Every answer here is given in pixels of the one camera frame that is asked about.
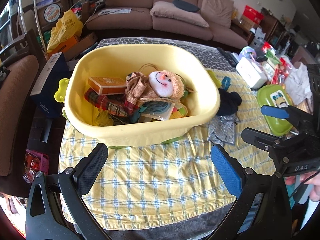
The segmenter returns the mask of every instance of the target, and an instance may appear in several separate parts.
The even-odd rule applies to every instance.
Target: white pole
[[[26,28],[26,23],[24,21],[24,12],[23,12],[23,9],[22,9],[22,0],[19,0],[19,9],[20,9],[20,19],[21,19],[21,23],[22,23],[23,32],[26,34],[27,33],[27,28]]]
[[[43,39],[43,36],[42,36],[42,33],[41,33],[41,27],[40,27],[39,18],[38,18],[38,11],[37,11],[36,0],[33,0],[33,6],[34,6],[33,9],[34,9],[34,11],[35,11],[36,25],[37,25],[37,29],[38,29],[40,41],[41,41],[42,47],[43,47],[43,49],[44,49],[44,52],[45,52],[46,54],[48,54],[47,48],[46,48],[46,46],[45,46],[44,39]]]

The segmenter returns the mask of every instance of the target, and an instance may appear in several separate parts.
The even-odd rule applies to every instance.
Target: blue gripper pad
[[[212,146],[210,154],[211,160],[226,185],[227,190],[231,195],[239,198],[242,192],[240,177],[216,145]]]
[[[266,106],[263,105],[261,107],[261,113],[263,115],[279,118],[279,119],[286,119],[289,117],[289,114],[285,110],[285,108],[278,108],[274,106]]]

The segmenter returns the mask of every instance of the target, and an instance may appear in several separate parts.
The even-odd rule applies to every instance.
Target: pillow
[[[151,16],[176,19],[200,27],[209,27],[209,24],[200,14],[184,11],[175,7],[174,4],[170,2],[155,2],[153,8],[150,10],[150,14]]]
[[[173,0],[172,3],[174,4],[175,7],[187,12],[197,12],[200,10],[198,6],[195,6],[192,3],[188,3],[183,0]]]
[[[203,0],[201,15],[206,21],[230,28],[233,3],[232,0]]]

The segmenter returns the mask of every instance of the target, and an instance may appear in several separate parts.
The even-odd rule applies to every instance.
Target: human hand
[[[305,179],[309,178],[311,175],[315,174],[316,171],[308,172],[305,174],[300,175],[300,182],[304,181]],[[305,184],[313,184],[314,187],[310,192],[310,200],[313,202],[320,200],[320,174],[315,176],[314,178],[308,180]]]
[[[311,175],[315,174],[316,171],[308,172],[305,174],[300,175],[300,182],[304,181],[305,179],[309,178]],[[284,178],[284,182],[286,185],[292,185],[296,182],[296,176],[286,177]],[[310,200],[313,202],[320,200],[320,174],[315,176],[314,178],[308,180],[305,184],[313,184],[314,187],[310,192]]]

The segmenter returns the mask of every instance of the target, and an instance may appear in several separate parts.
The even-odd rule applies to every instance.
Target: yellow plaid tablecloth
[[[243,167],[271,175],[274,165],[268,153],[241,139],[246,127],[270,133],[255,96],[237,73],[214,70],[218,79],[231,78],[228,92],[242,98],[237,112],[235,146],[225,150]],[[82,199],[103,228],[145,229],[179,222],[214,211],[235,200],[210,159],[208,124],[192,128],[183,139],[170,144],[109,149],[109,157],[89,194]],[[59,171],[74,167],[98,144],[66,124]],[[72,217],[62,199],[66,219]]]

